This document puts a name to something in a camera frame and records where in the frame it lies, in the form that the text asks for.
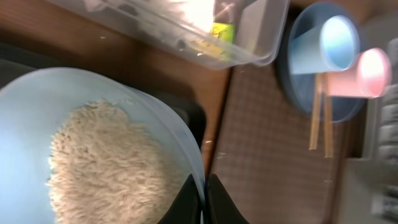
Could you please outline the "pink cup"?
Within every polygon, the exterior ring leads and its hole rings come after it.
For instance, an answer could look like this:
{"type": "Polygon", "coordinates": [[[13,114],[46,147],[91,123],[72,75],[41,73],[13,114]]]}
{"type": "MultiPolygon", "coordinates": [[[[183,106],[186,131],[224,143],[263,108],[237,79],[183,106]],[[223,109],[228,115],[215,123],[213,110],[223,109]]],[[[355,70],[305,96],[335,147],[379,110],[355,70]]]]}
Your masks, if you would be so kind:
{"type": "Polygon", "coordinates": [[[362,52],[356,64],[342,72],[326,74],[324,90],[330,96],[378,98],[386,93],[392,81],[389,57],[380,48],[362,52]]]}

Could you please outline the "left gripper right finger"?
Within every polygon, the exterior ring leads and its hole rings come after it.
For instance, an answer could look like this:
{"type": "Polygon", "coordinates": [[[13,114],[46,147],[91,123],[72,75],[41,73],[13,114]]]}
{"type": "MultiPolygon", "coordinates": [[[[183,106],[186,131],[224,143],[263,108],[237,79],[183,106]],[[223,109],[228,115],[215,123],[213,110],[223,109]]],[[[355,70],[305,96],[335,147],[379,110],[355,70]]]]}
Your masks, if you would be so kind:
{"type": "Polygon", "coordinates": [[[206,180],[205,199],[206,224],[249,224],[216,174],[210,174],[206,180]]]}

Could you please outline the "light blue rice bowl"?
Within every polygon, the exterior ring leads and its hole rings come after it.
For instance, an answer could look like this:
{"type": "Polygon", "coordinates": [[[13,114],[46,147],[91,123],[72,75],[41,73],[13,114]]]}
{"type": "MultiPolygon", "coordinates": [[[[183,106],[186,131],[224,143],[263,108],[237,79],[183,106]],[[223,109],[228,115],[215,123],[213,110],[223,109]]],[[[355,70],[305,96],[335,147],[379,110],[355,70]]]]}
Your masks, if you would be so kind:
{"type": "Polygon", "coordinates": [[[75,108],[106,100],[148,130],[195,179],[204,197],[200,149],[180,116],[157,98],[77,68],[39,69],[1,89],[1,222],[53,223],[49,198],[50,143],[75,108]]]}

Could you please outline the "large white tissue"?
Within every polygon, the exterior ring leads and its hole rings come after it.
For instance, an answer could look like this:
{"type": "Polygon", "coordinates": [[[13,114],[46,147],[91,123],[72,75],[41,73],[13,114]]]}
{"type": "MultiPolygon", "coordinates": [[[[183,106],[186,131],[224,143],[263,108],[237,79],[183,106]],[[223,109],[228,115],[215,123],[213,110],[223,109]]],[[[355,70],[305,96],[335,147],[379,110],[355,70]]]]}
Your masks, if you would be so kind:
{"type": "Polygon", "coordinates": [[[215,0],[150,0],[148,3],[168,16],[190,23],[204,32],[212,28],[215,0]]]}

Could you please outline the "light blue cup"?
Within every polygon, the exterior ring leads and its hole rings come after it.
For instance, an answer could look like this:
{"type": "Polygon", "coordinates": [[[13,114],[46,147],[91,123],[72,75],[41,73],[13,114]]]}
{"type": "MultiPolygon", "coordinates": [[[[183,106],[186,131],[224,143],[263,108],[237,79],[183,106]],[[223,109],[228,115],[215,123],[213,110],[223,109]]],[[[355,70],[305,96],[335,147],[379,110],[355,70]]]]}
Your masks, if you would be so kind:
{"type": "Polygon", "coordinates": [[[351,68],[359,54],[359,35],[350,19],[333,16],[291,42],[293,75],[340,72],[351,68]]]}

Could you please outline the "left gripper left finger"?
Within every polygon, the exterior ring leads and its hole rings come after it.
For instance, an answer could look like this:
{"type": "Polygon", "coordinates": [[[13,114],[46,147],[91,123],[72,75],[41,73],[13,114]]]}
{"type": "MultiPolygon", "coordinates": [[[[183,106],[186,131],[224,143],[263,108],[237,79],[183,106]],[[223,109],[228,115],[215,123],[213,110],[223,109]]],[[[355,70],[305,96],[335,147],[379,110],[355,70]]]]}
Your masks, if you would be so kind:
{"type": "Polygon", "coordinates": [[[201,200],[195,180],[190,174],[158,224],[200,224],[200,222],[201,200]]]}

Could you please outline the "foil snack wrapper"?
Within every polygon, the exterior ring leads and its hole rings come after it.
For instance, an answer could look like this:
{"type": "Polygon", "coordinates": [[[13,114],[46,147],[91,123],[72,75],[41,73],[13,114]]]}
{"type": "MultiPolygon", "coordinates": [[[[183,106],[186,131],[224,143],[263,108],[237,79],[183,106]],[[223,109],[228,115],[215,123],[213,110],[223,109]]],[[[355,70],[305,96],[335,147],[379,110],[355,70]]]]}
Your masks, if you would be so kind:
{"type": "MultiPolygon", "coordinates": [[[[219,22],[213,22],[210,34],[218,40],[233,43],[234,41],[234,25],[219,22]]],[[[205,40],[194,40],[192,48],[199,51],[200,54],[207,54],[210,57],[218,60],[229,60],[230,53],[223,50],[211,42],[205,40]]]]}

